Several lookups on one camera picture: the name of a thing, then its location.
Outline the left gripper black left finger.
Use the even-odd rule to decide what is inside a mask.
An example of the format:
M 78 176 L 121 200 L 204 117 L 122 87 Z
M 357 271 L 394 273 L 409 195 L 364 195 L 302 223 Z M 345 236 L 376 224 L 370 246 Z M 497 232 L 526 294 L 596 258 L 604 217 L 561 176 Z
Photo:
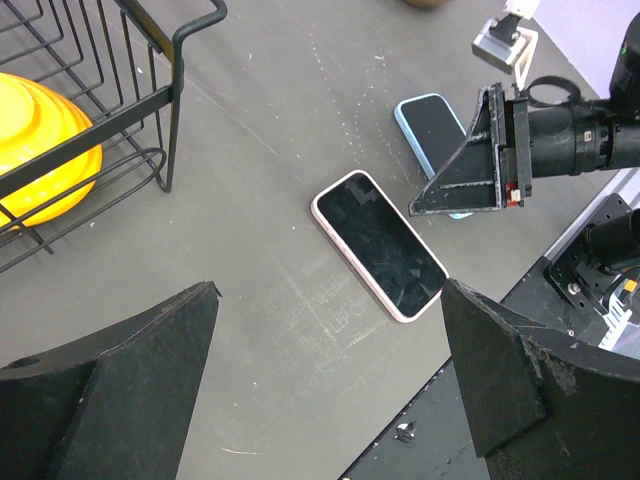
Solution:
M 199 282 L 2 367 L 2 478 L 175 478 L 220 297 Z

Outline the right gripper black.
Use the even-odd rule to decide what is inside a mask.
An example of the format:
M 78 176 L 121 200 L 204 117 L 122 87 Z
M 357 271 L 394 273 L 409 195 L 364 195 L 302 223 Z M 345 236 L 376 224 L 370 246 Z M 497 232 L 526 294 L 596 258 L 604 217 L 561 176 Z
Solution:
M 412 216 L 469 214 L 524 206 L 532 195 L 528 96 L 513 85 L 487 87 L 464 128 L 443 96 L 407 103 L 411 145 L 428 182 L 409 204 Z

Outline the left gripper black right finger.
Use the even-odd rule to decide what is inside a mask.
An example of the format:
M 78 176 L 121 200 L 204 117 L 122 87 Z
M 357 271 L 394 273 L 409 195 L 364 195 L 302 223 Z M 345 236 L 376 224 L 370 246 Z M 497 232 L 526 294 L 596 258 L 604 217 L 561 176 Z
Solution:
M 473 445 L 491 478 L 638 478 L 638 360 L 453 279 L 441 303 Z

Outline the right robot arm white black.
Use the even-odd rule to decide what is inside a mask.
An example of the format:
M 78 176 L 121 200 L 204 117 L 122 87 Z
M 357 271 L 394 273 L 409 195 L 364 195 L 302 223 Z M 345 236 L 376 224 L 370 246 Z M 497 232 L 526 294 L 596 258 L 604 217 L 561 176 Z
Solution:
M 411 215 L 523 206 L 535 178 L 638 166 L 639 20 L 631 20 L 621 42 L 609 98 L 586 100 L 562 77 L 524 83 L 537 35 L 520 27 L 523 17 L 509 7 L 474 39 L 473 53 L 515 82 L 480 89 L 464 140 L 411 201 Z

